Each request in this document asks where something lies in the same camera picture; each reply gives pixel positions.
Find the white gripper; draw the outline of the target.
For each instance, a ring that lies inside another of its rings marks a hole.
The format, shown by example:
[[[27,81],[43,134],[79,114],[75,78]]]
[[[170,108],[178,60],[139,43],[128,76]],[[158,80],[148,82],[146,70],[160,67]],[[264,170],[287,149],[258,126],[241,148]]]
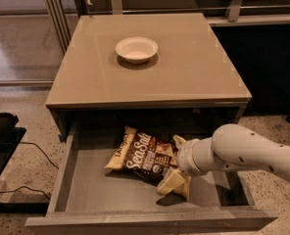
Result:
[[[212,139],[186,141],[178,135],[173,135],[172,139],[178,149],[176,163],[179,169],[173,167],[168,169],[164,179],[158,184],[157,192],[162,196],[173,192],[188,199],[190,176],[204,175],[214,167]]]

